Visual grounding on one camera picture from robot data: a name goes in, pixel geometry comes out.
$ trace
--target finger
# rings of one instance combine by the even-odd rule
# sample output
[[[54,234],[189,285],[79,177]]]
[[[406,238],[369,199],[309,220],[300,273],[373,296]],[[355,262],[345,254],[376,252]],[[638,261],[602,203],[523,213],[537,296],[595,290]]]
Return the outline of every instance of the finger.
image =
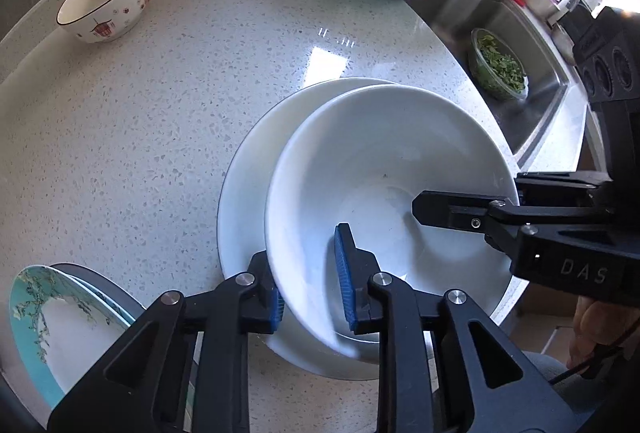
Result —
[[[585,357],[571,356],[569,357],[569,360],[566,362],[566,367],[567,369],[575,368],[575,366],[581,365],[583,362],[585,362],[587,359],[590,359],[591,357],[593,357],[593,352],[591,352],[589,355]],[[586,369],[588,369],[588,366],[580,370],[578,373],[583,373]]]
[[[584,313],[587,311],[593,303],[594,299],[588,298],[587,296],[580,296],[578,298],[578,302],[575,305],[575,314],[574,314],[574,331],[579,336],[581,334],[580,331],[580,322],[582,321],[582,317]]]
[[[595,341],[585,336],[575,336],[569,342],[569,355],[572,357],[586,358],[596,347]]]
[[[582,315],[578,335],[610,345],[638,319],[640,310],[596,301]]]

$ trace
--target chopped green herbs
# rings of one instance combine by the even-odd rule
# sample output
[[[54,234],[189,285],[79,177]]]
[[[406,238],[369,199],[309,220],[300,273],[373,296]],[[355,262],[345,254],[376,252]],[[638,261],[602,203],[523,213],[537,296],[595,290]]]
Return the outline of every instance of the chopped green herbs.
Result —
[[[478,39],[482,57],[495,74],[511,89],[520,93],[524,90],[524,74],[520,64],[510,55],[498,50],[498,42],[490,34]]]

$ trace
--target metal screw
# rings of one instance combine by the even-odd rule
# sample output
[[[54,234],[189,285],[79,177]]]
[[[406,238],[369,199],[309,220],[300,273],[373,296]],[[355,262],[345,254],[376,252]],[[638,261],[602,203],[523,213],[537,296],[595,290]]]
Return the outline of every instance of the metal screw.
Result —
[[[393,280],[388,272],[377,272],[373,275],[373,283],[377,285],[389,285]]]
[[[251,285],[255,281],[255,276],[250,272],[241,272],[236,276],[236,283],[242,286]]]
[[[520,227],[523,235],[533,236],[538,232],[538,228],[535,225],[531,225],[530,223],[526,223]]]
[[[459,289],[453,289],[447,297],[454,305],[462,305],[466,301],[466,294]]]
[[[180,293],[177,290],[169,290],[162,294],[160,301],[165,305],[175,305],[180,301]]]

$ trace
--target white bowl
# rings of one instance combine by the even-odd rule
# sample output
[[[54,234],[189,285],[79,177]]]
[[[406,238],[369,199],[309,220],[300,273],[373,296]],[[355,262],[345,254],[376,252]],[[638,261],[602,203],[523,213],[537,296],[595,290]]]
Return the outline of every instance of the white bowl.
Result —
[[[375,362],[377,334],[355,336],[344,318],[334,229],[414,288],[461,288],[487,312],[509,285],[508,258],[482,235],[420,225],[422,190],[478,193],[517,203],[509,168],[489,135],[428,90],[364,87],[318,108],[293,134],[273,172],[265,233],[269,262],[289,309],[335,352]]]
[[[273,106],[242,141],[226,172],[218,203],[218,255],[225,278],[246,270],[266,248],[264,209],[271,175],[287,142],[316,109],[345,92],[389,84],[375,78],[340,78],[298,90]],[[332,379],[377,379],[378,367],[337,355],[285,309],[276,333],[262,337],[289,363]]]
[[[111,41],[140,19],[149,0],[65,0],[58,25],[81,41]]]

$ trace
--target quartz countertop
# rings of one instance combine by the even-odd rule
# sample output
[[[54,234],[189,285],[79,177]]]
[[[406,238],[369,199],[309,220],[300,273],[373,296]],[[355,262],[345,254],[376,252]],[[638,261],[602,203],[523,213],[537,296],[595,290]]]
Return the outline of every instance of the quartz countertop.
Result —
[[[128,34],[94,45],[49,28],[57,1],[0,42],[12,50],[0,52],[2,305],[33,263],[87,265],[145,305],[168,289],[214,288],[218,197],[235,150],[271,106],[318,81],[433,90],[518,170],[473,83],[402,0],[152,0]],[[510,286],[513,301],[524,285]],[[0,357],[44,422],[12,341],[0,341]],[[256,338],[249,358],[252,431],[374,430],[377,381],[306,373]]]

